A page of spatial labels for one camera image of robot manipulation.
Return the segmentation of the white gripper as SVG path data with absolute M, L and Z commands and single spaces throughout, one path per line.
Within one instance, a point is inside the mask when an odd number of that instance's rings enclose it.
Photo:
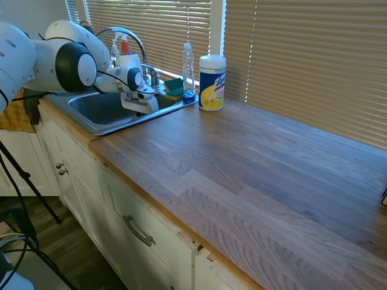
M 127 93 L 121 93 L 121 103 L 125 109 L 136 111 L 136 117 L 153 114 L 159 110 L 159 105 L 156 97 L 152 96 L 147 99 L 129 98 Z

